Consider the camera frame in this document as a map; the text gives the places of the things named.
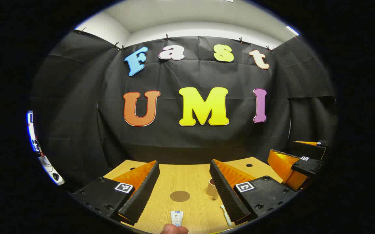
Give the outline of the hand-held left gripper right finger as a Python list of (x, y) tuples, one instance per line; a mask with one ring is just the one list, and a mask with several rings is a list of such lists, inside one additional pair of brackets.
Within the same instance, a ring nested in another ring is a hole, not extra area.
[(261, 219), (298, 194), (269, 175), (255, 178), (216, 159), (211, 160), (209, 172), (229, 218), (236, 225)]

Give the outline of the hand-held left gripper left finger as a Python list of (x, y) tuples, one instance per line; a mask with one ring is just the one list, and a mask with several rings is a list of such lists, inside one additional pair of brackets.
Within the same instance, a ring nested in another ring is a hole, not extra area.
[(143, 213), (159, 175), (158, 162), (151, 161), (113, 179), (99, 177), (71, 196), (105, 218), (134, 225)]

